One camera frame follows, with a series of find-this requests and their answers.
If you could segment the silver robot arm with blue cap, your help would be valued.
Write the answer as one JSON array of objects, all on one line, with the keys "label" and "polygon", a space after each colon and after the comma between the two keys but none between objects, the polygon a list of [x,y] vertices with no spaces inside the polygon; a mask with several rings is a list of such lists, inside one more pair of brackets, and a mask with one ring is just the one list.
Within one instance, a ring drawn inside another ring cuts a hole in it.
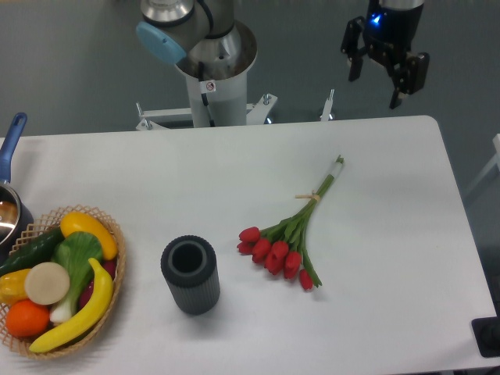
[{"label": "silver robot arm with blue cap", "polygon": [[[230,1],[142,1],[143,20],[137,25],[140,42],[158,59],[196,78],[226,76],[226,68],[210,68],[202,44],[222,41],[237,29]],[[394,91],[390,108],[403,95],[422,89],[430,56],[415,54],[411,43],[423,11],[421,1],[371,1],[366,15],[349,20],[341,52],[350,63],[348,79],[357,80],[368,57],[383,66]]]}]

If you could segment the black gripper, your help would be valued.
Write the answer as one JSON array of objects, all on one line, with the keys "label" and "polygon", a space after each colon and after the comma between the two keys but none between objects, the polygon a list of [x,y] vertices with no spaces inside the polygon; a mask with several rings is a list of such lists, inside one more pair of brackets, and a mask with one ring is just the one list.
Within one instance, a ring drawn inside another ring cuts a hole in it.
[{"label": "black gripper", "polygon": [[[413,95],[425,85],[430,55],[407,55],[423,11],[424,1],[369,1],[366,20],[349,20],[341,43],[341,52],[350,63],[348,81],[359,79],[366,54],[381,65],[390,64],[394,85],[390,109],[398,107],[405,95]],[[365,47],[359,47],[363,37]]]}]

